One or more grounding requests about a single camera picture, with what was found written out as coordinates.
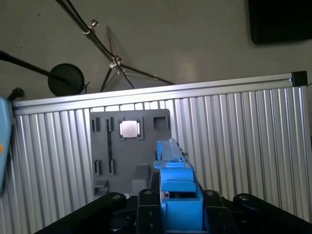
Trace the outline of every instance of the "microphone stand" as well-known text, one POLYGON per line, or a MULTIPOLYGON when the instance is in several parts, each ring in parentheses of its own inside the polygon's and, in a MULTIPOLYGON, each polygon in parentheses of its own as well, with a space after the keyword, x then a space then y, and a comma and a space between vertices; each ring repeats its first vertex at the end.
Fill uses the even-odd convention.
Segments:
POLYGON ((91 25, 87 25, 79 13, 76 11, 70 0, 55 0, 61 7, 62 9, 69 15, 69 17, 74 21, 74 23, 81 29, 83 34, 104 54, 104 56, 110 61, 110 67, 108 69, 108 72, 105 76, 104 82, 102 84, 102 87, 100 89, 100 92, 103 92, 105 87, 107 86, 107 81, 109 79, 109 76, 112 72, 112 69, 115 67, 118 67, 118 70, 121 70, 121 68, 128 69, 130 71, 139 73, 141 75, 163 81, 167 84, 174 84, 171 81, 168 81, 166 79, 160 78, 158 76, 154 76, 152 74, 149 74, 147 72, 141 71, 139 69, 136 69, 134 67, 128 66, 124 63, 120 63, 121 58, 119 56, 113 55, 104 45, 103 43, 98 39, 98 37, 95 34, 95 27, 99 26, 99 22, 97 22, 95 19, 91 21, 91 25))

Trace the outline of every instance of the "tripod leg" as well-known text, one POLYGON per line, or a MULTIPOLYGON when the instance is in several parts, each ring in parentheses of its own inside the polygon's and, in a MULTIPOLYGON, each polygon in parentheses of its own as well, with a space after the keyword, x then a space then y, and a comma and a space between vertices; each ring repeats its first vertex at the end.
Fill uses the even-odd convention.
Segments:
POLYGON ((110 68, 108 69, 107 73, 106 73, 104 82, 103 82, 102 87, 101 87, 101 89, 100 89, 100 92, 103 92, 103 90, 104 90, 104 88, 105 88, 105 86, 106 86, 106 83, 107 83, 107 81, 108 81, 108 78, 109 78, 111 72, 112 72, 112 68, 110 67, 110 68))
POLYGON ((149 74, 149 73, 143 72, 143 71, 141 71, 141 70, 139 70, 139 69, 130 67, 130 66, 128 66, 128 65, 126 65, 126 64, 123 64, 123 63, 121 63, 120 66, 123 67, 123 68, 126 68, 126 69, 128 69, 128 70, 131 70, 131 71, 140 73, 140 74, 142 74, 142 75, 145 75, 145 76, 147 76, 147 77, 150 77, 150 78, 153 78, 153 79, 157 79, 157 80, 163 81, 163 82, 165 82, 165 83, 167 83, 167 84, 174 84, 174 83, 171 82, 171 81, 168 81, 168 80, 165 80, 165 79, 163 79, 163 78, 160 78, 160 77, 151 75, 151 74, 149 74))

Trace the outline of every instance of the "metal pole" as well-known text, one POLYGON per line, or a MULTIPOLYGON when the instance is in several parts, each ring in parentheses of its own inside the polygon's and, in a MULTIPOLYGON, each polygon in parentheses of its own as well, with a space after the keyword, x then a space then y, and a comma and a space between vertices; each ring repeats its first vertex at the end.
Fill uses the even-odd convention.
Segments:
POLYGON ((105 46, 98 39, 98 37, 95 35, 94 31, 92 29, 90 29, 90 27, 83 21, 83 19, 80 17, 78 12, 75 10, 75 8, 72 5, 72 3, 70 1, 67 1, 67 3, 72 8, 72 10, 71 10, 67 6, 67 4, 63 2, 63 0, 55 0, 55 1, 63 8, 63 10, 69 15, 69 17, 74 21, 74 23, 82 30, 83 34, 90 41, 92 41, 92 43, 105 55, 105 57, 110 62, 113 62, 114 59, 112 58, 112 55, 110 55, 109 51, 107 51, 105 46))
POLYGON ((101 87, 101 89, 100 89, 100 92, 103 92, 103 90, 105 89, 106 83, 107 83, 107 81, 108 81, 108 78, 109 78, 109 75, 111 74, 111 72, 112 72, 112 68, 109 67, 109 69, 108 69, 108 71, 107 71, 107 73, 106 73, 106 76, 105 76, 105 80, 104 80, 104 82, 103 82, 103 84, 102 84, 102 87, 101 87))
POLYGON ((53 75, 50 72, 48 72, 48 71, 46 71, 46 70, 44 70, 42 68, 39 68, 39 67, 37 67, 35 65, 27 63, 27 62, 25 62, 25 61, 23 61, 23 60, 21 60, 19 58, 13 57, 13 56, 9 55, 8 53, 6 53, 4 51, 1 51, 1 50, 0 50, 0 60, 13 63, 15 65, 24 67, 24 68, 29 69, 31 71, 37 72, 39 74, 45 75, 47 77, 52 77, 54 79, 57 79, 57 80, 65 83, 65 84, 68 84, 68 85, 72 84, 70 81, 66 80, 63 77, 60 77, 60 76, 57 76, 57 75, 53 75))
POLYGON ((147 72, 143 72, 143 71, 141 71, 141 70, 139 70, 139 69, 136 69, 136 68, 134 68, 134 67, 130 67, 130 66, 128 66, 128 65, 126 65, 126 64, 123 64, 123 63, 121 63, 120 66, 123 67, 123 68, 126 68, 126 69, 128 69, 128 70, 131 70, 131 71, 140 73, 140 74, 142 74, 142 75, 151 77, 151 78, 153 78, 153 79, 157 79, 157 80, 163 81, 163 82, 165 82, 165 83, 167 83, 167 84, 174 84, 174 83, 171 82, 171 81, 168 81, 168 80, 165 80, 165 79, 163 79, 163 78, 160 78, 160 77, 151 75, 151 74, 149 74, 149 73, 147 73, 147 72))

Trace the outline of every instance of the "black handle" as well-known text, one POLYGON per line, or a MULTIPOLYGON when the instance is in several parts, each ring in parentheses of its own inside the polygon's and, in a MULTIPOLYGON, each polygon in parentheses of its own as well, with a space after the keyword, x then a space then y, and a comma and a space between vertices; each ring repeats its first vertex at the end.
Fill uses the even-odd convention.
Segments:
POLYGON ((28 70, 31 70, 33 72, 37 72, 39 74, 42 74, 42 75, 45 75, 47 77, 52 77, 54 79, 57 79, 65 84, 68 84, 68 85, 71 85, 72 83, 69 82, 68 80, 64 79, 63 77, 60 77, 60 76, 56 76, 56 75, 53 75, 51 74, 50 72, 42 69, 42 68, 39 68, 39 67, 36 67, 30 63, 27 63, 19 58, 16 58, 14 56, 11 56, 9 55, 8 53, 0 50, 0 60, 3 60, 3 61, 6 61, 6 62, 10 62, 10 63, 13 63, 17 66, 20 66, 20 67, 23 67, 23 68, 26 68, 28 70))
POLYGON ((14 101, 17 98, 22 98, 24 96, 25 92, 21 88, 15 88, 12 90, 12 93, 7 98, 9 101, 14 101))

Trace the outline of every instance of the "metal screw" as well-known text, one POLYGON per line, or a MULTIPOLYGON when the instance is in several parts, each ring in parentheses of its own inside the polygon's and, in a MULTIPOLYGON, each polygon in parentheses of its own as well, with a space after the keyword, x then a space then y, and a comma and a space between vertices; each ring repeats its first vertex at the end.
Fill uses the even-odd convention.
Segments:
POLYGON ((249 197, 247 197, 246 195, 241 195, 239 196, 239 198, 242 199, 243 201, 249 200, 249 197))
POLYGON ((119 199, 119 198, 120 198, 119 195, 114 195, 114 196, 112 196, 112 199, 114 199, 114 200, 119 199))
POLYGON ((215 193, 213 191, 207 191, 206 194, 208 194, 208 196, 214 196, 215 193))
POLYGON ((146 190, 146 191, 144 192, 144 194, 146 194, 146 195, 152 194, 152 191, 151 191, 151 190, 146 190))
POLYGON ((90 28, 99 27, 99 22, 96 19, 91 20, 90 28))

